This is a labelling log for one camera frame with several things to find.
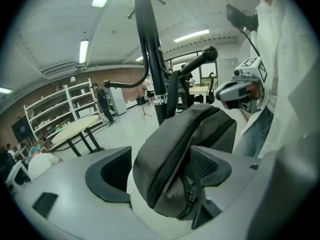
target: brick wall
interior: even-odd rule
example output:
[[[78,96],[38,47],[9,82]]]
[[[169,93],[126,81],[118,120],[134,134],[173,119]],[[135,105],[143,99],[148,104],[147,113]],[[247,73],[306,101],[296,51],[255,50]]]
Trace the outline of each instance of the brick wall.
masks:
[[[91,79],[92,83],[96,82],[100,86],[103,86],[103,82],[105,80],[132,84],[137,82],[141,78],[143,72],[144,70],[140,68],[122,68],[91,71],[76,75],[76,82],[74,84],[76,85],[87,82],[88,78]],[[24,105],[29,106],[34,102],[40,100],[41,96],[45,97],[54,93],[56,91],[57,83],[68,86],[73,85],[70,83],[70,77],[61,79],[56,82],[51,82],[22,97],[0,115],[0,147],[5,146],[7,143],[10,143],[12,146],[18,144],[18,141],[12,131],[11,126],[15,122],[17,122],[19,116],[25,116]],[[126,103],[135,101],[138,96],[144,95],[142,85],[132,89],[122,89],[122,93]]]

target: white floor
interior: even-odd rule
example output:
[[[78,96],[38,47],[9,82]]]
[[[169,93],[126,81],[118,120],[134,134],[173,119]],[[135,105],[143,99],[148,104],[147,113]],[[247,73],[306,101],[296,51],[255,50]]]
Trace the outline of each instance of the white floor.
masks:
[[[240,132],[247,123],[244,116],[239,110],[226,110],[220,101],[216,101],[213,105],[224,110],[231,118],[237,121],[237,131],[234,144],[236,145],[240,139]],[[158,128],[155,107],[153,105],[144,105],[143,107],[145,112],[152,116],[145,116],[145,122],[141,118],[143,115],[142,107],[136,106],[129,109],[127,113],[115,117],[114,119],[116,120],[116,123],[114,126],[104,126],[94,131],[93,135],[97,139],[99,145],[105,149],[131,146],[133,164],[140,147]],[[93,147],[94,145],[89,137],[86,139]],[[65,149],[68,146],[68,144],[65,144],[59,147],[58,150]],[[83,141],[79,141],[75,146],[83,156],[88,154],[89,150]],[[64,151],[56,151],[53,154],[64,160],[76,159],[76,155],[71,148]],[[128,177],[127,192],[130,194],[131,205],[135,214],[163,239],[175,239],[191,232],[192,221],[179,221],[177,219],[167,218],[155,213],[148,207],[136,188],[132,172]]]

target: robotic hand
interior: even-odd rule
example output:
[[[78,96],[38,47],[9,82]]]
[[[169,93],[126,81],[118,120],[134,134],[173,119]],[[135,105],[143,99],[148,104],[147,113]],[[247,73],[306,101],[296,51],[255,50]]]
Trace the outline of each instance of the robotic hand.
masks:
[[[234,70],[231,81],[217,88],[215,97],[227,109],[243,109],[251,114],[258,112],[258,100],[260,104],[263,101],[267,76],[261,58],[249,58]],[[258,89],[257,96],[252,96],[252,86]]]

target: ceiling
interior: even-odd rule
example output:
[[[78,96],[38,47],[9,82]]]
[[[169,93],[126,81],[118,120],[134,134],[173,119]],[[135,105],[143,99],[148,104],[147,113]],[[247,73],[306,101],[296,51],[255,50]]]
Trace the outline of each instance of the ceiling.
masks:
[[[89,40],[86,66],[136,65],[141,56],[135,16],[127,18],[133,0],[108,0],[93,7],[93,0],[29,0],[11,29],[1,56],[0,86],[13,93],[0,106],[49,81],[77,72],[81,40]],[[239,42],[239,31],[226,19],[230,3],[250,15],[259,0],[151,0],[165,59],[212,45]],[[181,36],[209,29],[210,33],[179,43]],[[64,70],[46,75],[46,69],[69,62]]]

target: blue jeans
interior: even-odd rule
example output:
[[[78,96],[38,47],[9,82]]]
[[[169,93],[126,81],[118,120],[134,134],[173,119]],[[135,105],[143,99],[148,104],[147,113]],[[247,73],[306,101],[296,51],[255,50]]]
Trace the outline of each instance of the blue jeans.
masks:
[[[233,154],[243,157],[258,157],[270,130],[274,115],[265,108],[258,119],[241,136]]]

